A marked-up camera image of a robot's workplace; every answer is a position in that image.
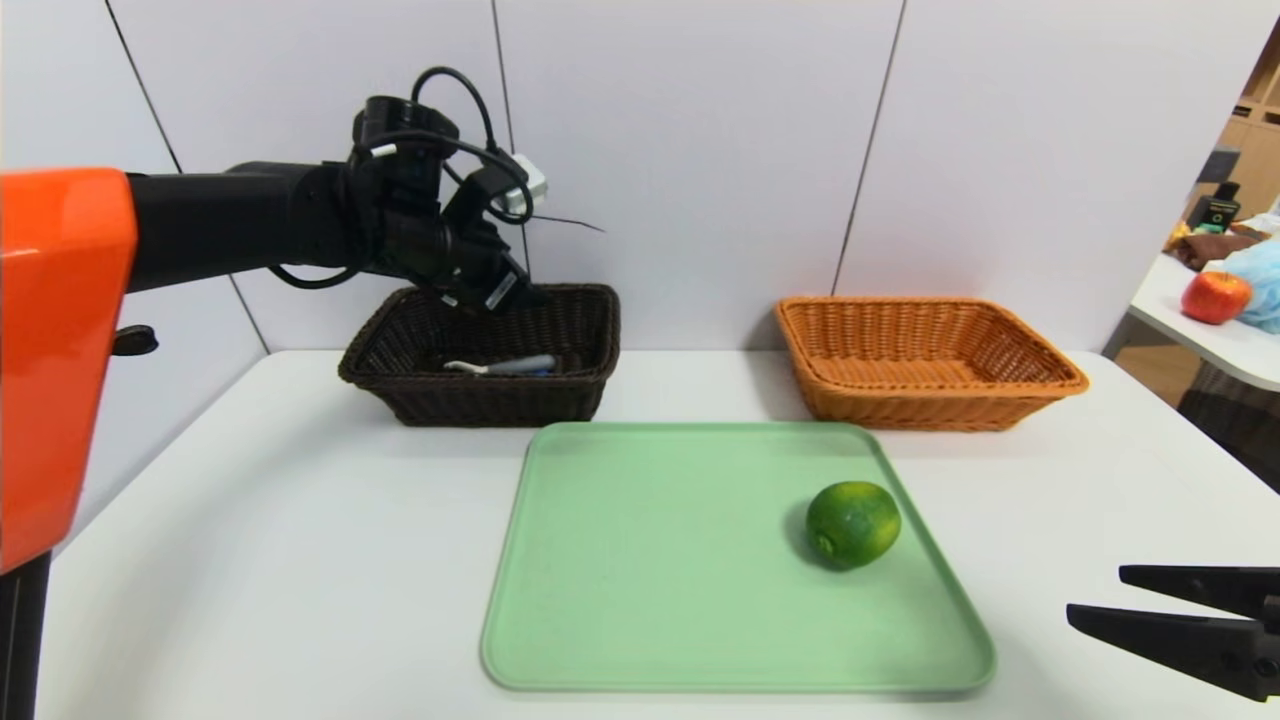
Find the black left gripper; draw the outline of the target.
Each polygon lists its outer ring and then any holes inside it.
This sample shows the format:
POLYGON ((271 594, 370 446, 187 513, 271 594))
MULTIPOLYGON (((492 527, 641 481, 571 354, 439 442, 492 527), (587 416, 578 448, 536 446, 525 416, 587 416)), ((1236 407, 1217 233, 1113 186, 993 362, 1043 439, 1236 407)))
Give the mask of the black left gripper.
POLYGON ((490 222, 443 222, 442 242, 439 293, 452 306, 467 313, 506 313, 513 306, 541 307, 549 302, 549 291, 530 282, 490 222))

